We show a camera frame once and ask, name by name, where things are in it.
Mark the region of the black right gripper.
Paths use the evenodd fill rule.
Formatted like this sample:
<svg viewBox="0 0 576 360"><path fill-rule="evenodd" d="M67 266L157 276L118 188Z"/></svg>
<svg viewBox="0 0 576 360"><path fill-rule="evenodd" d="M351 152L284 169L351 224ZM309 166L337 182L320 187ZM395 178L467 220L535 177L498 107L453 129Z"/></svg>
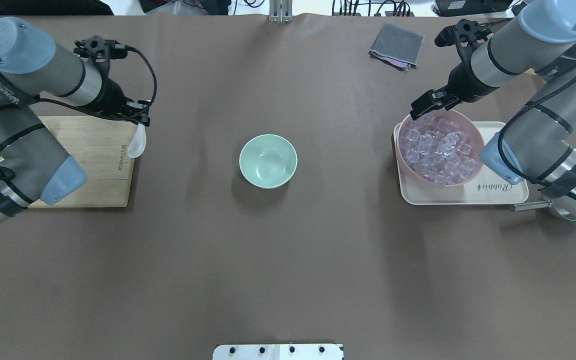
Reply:
<svg viewBox="0 0 576 360"><path fill-rule="evenodd" d="M496 90L496 87L485 84L473 70L473 55L491 34L489 23L461 19L436 35L434 45L439 48L455 46L461 63L450 71L445 86L429 89L410 104L412 121L436 110L453 109L460 103L475 103Z"/></svg>

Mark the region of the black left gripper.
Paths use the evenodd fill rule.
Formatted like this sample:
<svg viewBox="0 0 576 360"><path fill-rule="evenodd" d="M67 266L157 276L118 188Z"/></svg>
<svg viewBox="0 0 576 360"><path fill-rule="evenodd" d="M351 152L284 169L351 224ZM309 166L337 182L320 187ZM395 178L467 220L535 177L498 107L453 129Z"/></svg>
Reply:
<svg viewBox="0 0 576 360"><path fill-rule="evenodd" d="M74 41L73 53L86 59L85 65L91 65L100 75L100 86L92 100L87 100L81 109L111 120L132 121L136 125L150 126L151 117L148 114L137 115L140 110L149 109L152 102L138 100L139 108L130 105L133 100L126 97L121 87L109 78L111 61L125 59L133 48L119 43L115 39L104 39L94 35L88 39Z"/></svg>

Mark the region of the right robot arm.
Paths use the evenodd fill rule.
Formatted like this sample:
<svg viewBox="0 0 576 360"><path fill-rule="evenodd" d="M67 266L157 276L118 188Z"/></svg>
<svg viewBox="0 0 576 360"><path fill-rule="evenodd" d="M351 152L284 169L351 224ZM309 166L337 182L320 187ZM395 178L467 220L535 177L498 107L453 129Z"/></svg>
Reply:
<svg viewBox="0 0 576 360"><path fill-rule="evenodd" d="M461 63L445 86L411 103L413 120L474 103L533 70L544 84L494 135L482 162L503 180L526 180L576 218L576 0L533 0L493 32L490 23L461 19L436 37L455 46Z"/></svg>

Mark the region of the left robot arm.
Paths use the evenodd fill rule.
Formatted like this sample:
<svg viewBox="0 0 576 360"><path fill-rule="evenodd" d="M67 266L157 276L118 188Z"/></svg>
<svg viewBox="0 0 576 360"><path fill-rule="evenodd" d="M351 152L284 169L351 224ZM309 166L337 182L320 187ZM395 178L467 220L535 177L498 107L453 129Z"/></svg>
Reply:
<svg viewBox="0 0 576 360"><path fill-rule="evenodd" d="M87 116L136 125L128 156L146 148L150 100L133 100L109 72L135 47L92 36L67 50L26 20L0 18L0 224L37 201L55 205L87 182L87 174L31 110L50 103Z"/></svg>

